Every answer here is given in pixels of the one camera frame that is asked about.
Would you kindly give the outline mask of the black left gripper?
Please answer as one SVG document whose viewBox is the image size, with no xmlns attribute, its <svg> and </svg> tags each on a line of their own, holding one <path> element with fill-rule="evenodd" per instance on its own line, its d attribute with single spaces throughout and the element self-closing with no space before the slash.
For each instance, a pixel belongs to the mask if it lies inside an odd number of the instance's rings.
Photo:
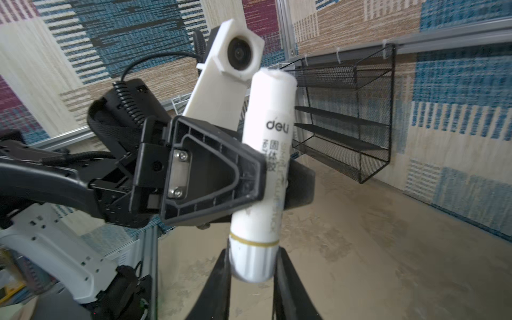
<svg viewBox="0 0 512 320">
<path fill-rule="evenodd" d="M 217 126 L 184 116 L 172 121 L 170 151 L 165 138 L 171 120 L 152 115 L 140 127 L 127 127 L 110 117 L 89 118 L 115 159 L 113 169 L 91 183 L 106 222 L 140 228 L 160 211 L 165 225 L 200 226 L 226 221 L 263 199 L 262 153 Z"/>
</svg>

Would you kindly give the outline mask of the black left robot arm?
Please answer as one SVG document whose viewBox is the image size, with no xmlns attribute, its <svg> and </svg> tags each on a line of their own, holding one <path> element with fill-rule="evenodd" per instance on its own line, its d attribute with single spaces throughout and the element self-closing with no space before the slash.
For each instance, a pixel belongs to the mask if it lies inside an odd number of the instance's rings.
<svg viewBox="0 0 512 320">
<path fill-rule="evenodd" d="M 43 205 L 130 228 L 155 215 L 172 227 L 229 222 L 227 247 L 189 318 L 227 319 L 232 277 L 275 279 L 279 319 L 314 315 L 279 246 L 283 211 L 314 198 L 314 172 L 290 157 L 296 90 L 296 79 L 278 70 L 258 71 L 249 85 L 219 78 L 195 88 L 197 115 L 172 117 L 142 80 L 121 80 L 87 115 L 106 151 L 44 151 L 8 131 L 1 140 L 1 243 L 59 280 L 94 319 L 145 319 L 157 289 L 145 264 L 103 258 Z"/>
</svg>

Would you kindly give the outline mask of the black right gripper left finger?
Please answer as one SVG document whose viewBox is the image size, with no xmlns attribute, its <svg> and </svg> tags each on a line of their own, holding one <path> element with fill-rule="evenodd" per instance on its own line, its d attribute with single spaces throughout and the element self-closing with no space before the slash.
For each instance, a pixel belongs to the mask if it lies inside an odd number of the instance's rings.
<svg viewBox="0 0 512 320">
<path fill-rule="evenodd" d="M 186 320 L 229 319 L 232 279 L 229 249 L 228 241 Z"/>
</svg>

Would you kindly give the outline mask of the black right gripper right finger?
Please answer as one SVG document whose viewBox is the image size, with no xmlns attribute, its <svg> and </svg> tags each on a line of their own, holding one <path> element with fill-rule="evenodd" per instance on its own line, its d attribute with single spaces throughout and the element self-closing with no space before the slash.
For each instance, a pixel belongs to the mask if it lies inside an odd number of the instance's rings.
<svg viewBox="0 0 512 320">
<path fill-rule="evenodd" d="M 273 319 L 322 319 L 282 247 L 277 252 L 274 274 Z"/>
</svg>

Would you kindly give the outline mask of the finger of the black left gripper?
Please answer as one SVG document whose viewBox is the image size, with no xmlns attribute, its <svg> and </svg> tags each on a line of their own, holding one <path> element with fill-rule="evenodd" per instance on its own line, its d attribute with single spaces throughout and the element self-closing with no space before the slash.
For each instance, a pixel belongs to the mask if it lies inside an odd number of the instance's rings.
<svg viewBox="0 0 512 320">
<path fill-rule="evenodd" d="M 289 162 L 284 210 L 309 205 L 315 197 L 315 172 L 295 159 Z"/>
</svg>

